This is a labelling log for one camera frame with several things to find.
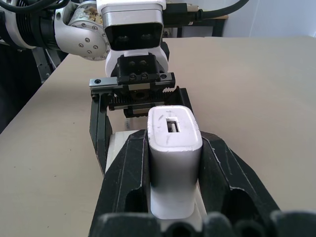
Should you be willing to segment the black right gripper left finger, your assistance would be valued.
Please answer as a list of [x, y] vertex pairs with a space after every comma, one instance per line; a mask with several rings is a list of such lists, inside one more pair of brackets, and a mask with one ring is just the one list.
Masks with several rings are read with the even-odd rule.
[[147, 213], [149, 192], [148, 137], [139, 130], [129, 135], [104, 175], [88, 235], [104, 214]]

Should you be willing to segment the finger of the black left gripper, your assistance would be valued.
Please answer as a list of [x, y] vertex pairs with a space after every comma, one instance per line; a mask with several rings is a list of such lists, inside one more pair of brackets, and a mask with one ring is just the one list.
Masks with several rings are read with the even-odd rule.
[[107, 115], [110, 97], [106, 93], [101, 94], [92, 92], [91, 98], [89, 132], [102, 175], [104, 176], [106, 172], [110, 136], [113, 133]]
[[177, 86], [173, 91], [164, 92], [164, 95], [165, 105], [185, 106], [189, 108], [192, 113], [194, 113], [186, 88], [180, 88], [179, 86]]

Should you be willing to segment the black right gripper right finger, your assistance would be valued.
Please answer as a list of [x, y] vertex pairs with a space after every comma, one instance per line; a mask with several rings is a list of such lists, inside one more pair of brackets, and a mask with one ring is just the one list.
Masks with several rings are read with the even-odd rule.
[[279, 207], [255, 171], [225, 141], [202, 132], [198, 181], [206, 212], [228, 218], [268, 218]]

